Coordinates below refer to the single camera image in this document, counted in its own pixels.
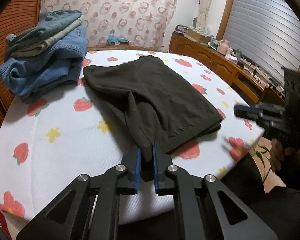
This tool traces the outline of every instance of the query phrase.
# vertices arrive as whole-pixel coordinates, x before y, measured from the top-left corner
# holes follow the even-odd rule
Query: silver bolt
[[[78,176],[78,181],[86,181],[88,179],[88,175],[87,174],[81,174]]]
[[[211,174],[209,174],[209,175],[206,176],[206,180],[208,182],[215,182],[216,181],[216,177],[213,176],[213,175],[211,175]]]
[[[172,172],[175,172],[178,170],[178,167],[176,165],[169,165],[168,166],[168,170],[169,171],[172,171]]]
[[[123,164],[119,164],[116,166],[115,168],[117,171],[124,171],[126,169],[126,166],[124,166]]]

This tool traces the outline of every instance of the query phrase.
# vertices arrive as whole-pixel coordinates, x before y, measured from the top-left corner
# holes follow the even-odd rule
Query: white tablecloth
[[[234,117],[234,104],[244,101],[215,73],[190,57],[133,50],[88,52],[84,66],[119,65],[149,54],[193,84],[225,117],[217,133],[190,142],[172,156],[173,163],[196,176],[224,176],[236,154],[252,147],[263,130]],[[15,98],[0,129],[0,209],[31,220],[79,174],[92,177],[119,164],[132,144],[81,79],[31,105]],[[141,181],[137,195],[122,196],[120,223],[172,208],[172,196],[157,196],[153,182]]]

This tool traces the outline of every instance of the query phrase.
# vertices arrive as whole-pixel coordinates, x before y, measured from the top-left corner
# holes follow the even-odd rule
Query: pink bottle
[[[223,42],[220,41],[219,53],[225,55],[227,53],[228,48],[229,48],[229,41],[227,40],[224,40]]]

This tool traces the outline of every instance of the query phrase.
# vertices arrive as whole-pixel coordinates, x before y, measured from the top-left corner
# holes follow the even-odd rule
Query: window blind
[[[300,21],[284,0],[234,0],[224,34],[279,83],[300,65]]]

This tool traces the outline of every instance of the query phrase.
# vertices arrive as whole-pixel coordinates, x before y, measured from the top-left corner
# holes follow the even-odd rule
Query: folded garment
[[[11,53],[27,48],[29,45],[41,43],[53,35],[61,32],[82,15],[80,11],[60,10],[54,12],[42,12],[36,27],[29,29],[18,36],[10,34],[6,38],[6,53],[4,60],[7,61]]]
[[[39,56],[10,58],[0,66],[3,84],[31,103],[60,84],[77,84],[87,53],[86,30],[80,25]]]
[[[68,27],[66,27],[61,32],[58,32],[57,34],[53,35],[50,38],[47,38],[43,42],[32,44],[29,47],[21,48],[13,53],[11,53],[11,57],[33,57],[41,54],[45,50],[47,50],[49,47],[51,47],[54,43],[56,43],[58,40],[62,39],[64,36],[66,36],[69,32],[71,32],[76,27],[80,26],[82,24],[82,21],[84,19],[84,16],[81,15],[77,20],[75,20],[73,23],[71,23]]]
[[[118,66],[90,65],[83,74],[93,91],[128,128],[143,156],[151,161],[151,143],[163,153],[200,135],[219,130],[216,108],[179,74],[153,56]]]

